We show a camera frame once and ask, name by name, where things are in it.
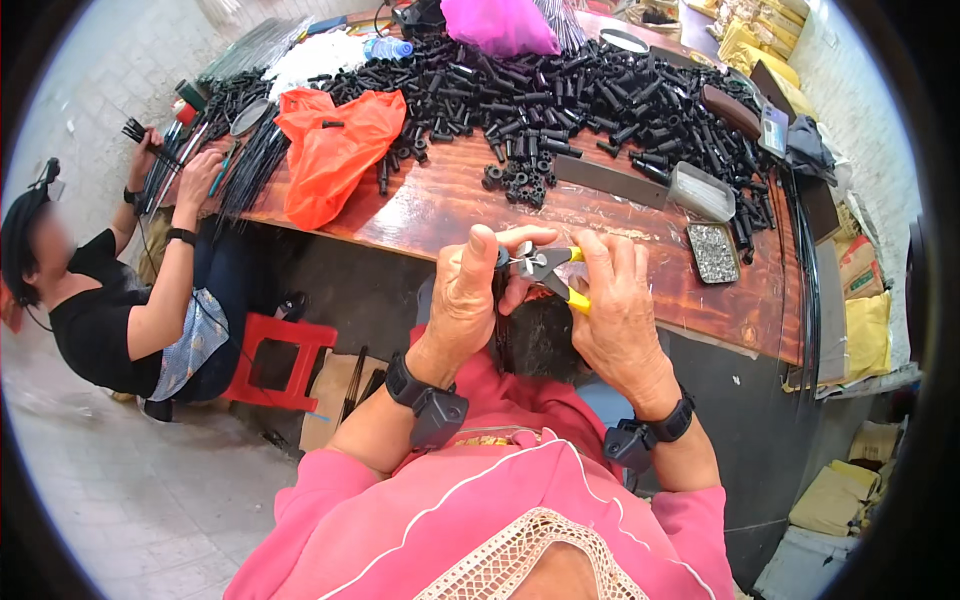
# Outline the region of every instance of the metal lid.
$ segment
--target metal lid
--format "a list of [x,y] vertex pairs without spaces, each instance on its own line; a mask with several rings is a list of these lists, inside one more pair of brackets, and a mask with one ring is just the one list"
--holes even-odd
[[257,98],[249,103],[230,124],[230,135],[240,137],[248,132],[260,121],[260,117],[267,111],[270,101],[266,98]]
[[633,34],[628,34],[627,32],[623,32],[618,29],[600,30],[600,39],[613,46],[616,46],[617,48],[621,48],[635,54],[647,54],[650,52],[650,46],[647,44],[647,42]]

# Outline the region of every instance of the metal tray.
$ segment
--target metal tray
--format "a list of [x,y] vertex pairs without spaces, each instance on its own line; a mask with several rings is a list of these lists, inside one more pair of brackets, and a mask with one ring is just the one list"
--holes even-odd
[[686,236],[704,283],[733,283],[740,279],[740,260],[726,223],[691,222]]

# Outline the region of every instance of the gray cloth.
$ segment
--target gray cloth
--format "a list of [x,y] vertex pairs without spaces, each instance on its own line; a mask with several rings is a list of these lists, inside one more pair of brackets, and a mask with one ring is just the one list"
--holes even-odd
[[817,123],[805,114],[798,114],[787,130],[786,163],[801,175],[818,177],[834,187],[837,184],[833,154],[824,146]]

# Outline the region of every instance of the orange plastic bag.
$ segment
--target orange plastic bag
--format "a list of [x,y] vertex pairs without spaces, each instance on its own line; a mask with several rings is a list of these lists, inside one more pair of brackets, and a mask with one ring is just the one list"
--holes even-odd
[[[283,211],[297,227],[316,229],[336,217],[357,183],[400,135],[407,103],[400,91],[366,91],[340,107],[330,95],[298,87],[280,94],[274,119],[290,138],[290,188]],[[343,127],[322,128],[323,120]]]

